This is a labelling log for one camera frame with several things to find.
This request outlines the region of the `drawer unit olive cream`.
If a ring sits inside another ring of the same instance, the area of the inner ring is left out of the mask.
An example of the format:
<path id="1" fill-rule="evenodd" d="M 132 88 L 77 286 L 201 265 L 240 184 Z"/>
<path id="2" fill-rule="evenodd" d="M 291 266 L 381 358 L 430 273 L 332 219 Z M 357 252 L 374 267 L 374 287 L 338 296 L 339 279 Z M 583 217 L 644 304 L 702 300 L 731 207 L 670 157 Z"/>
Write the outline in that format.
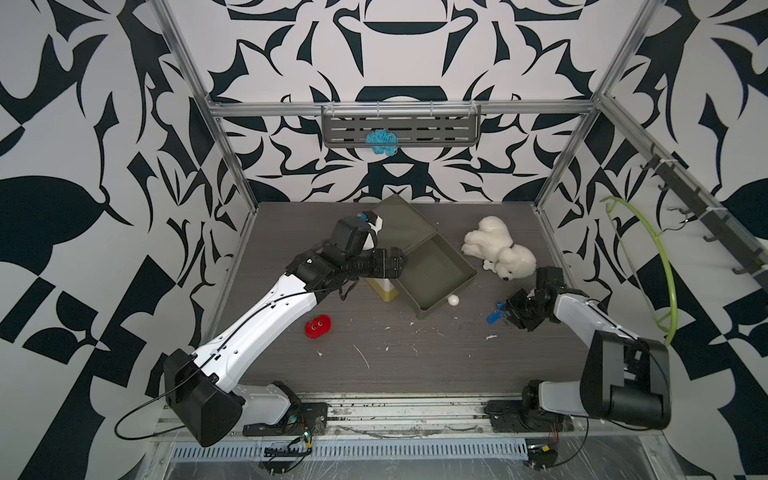
<path id="1" fill-rule="evenodd" d="M 438 234 L 437 226 L 397 194 L 371 206 L 369 210 L 383 221 L 377 246 L 385 249 L 396 247 L 405 255 L 405 267 L 399 278 L 402 281 L 417 263 L 417 250 Z"/>

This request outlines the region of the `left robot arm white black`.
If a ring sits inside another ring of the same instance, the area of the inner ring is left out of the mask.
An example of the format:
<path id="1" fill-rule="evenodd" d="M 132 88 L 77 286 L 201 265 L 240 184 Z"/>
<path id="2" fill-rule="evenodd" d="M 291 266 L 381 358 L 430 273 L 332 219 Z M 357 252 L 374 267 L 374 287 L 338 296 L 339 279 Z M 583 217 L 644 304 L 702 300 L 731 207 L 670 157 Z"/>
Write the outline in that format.
<path id="1" fill-rule="evenodd" d="M 202 447 L 229 434 L 244 412 L 256 422 L 287 419 L 295 400 L 280 382 L 241 393 L 239 383 L 251 364 L 296 320 L 327 295 L 346 295 L 360 278 L 397 279 L 407 263 L 396 247 L 336 255 L 308 250 L 294 258 L 277 282 L 227 330 L 187 353 L 164 362 L 166 403 Z"/>

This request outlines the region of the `olive top drawer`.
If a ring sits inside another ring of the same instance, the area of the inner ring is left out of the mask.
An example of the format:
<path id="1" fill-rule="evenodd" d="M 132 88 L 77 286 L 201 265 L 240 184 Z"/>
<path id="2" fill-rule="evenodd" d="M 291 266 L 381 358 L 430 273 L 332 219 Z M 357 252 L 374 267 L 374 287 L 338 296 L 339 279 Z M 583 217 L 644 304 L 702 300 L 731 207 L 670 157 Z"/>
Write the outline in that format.
<path id="1" fill-rule="evenodd" d="M 421 320 L 469 286 L 476 269 L 442 235 L 437 234 L 406 254 L 396 289 Z"/>

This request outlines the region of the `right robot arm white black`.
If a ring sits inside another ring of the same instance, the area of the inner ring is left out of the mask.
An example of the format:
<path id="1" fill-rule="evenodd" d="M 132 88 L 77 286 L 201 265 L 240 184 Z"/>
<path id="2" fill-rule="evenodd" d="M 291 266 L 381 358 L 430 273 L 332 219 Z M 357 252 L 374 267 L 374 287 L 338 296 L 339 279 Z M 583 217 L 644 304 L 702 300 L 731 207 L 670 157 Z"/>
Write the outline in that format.
<path id="1" fill-rule="evenodd" d="M 589 418 L 649 430 L 670 424 L 667 347 L 610 318 L 596 300 L 567 286 L 560 268 L 537 268 L 534 288 L 498 302 L 495 315 L 527 332 L 546 321 L 563 324 L 588 347 L 578 381 L 532 380 L 524 387 L 522 415 Z"/>

